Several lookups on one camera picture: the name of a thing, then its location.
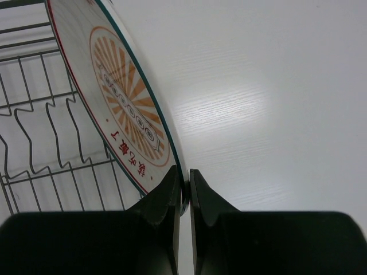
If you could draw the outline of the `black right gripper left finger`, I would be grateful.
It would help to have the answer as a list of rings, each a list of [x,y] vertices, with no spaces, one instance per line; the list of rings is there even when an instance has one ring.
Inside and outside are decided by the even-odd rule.
[[[180,208],[172,166],[127,210],[16,214],[1,225],[1,273],[177,274]]]

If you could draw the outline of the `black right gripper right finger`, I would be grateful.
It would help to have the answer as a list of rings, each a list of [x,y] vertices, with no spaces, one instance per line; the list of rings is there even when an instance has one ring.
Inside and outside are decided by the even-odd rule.
[[[365,274],[366,239],[337,211],[240,211],[190,170],[195,274]]]

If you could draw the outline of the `white plate with orange sunburst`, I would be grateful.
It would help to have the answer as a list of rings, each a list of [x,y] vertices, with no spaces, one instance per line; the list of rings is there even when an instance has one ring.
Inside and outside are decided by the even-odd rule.
[[[46,1],[63,60],[95,128],[143,195],[172,166],[187,186],[177,132],[153,70],[112,1]]]

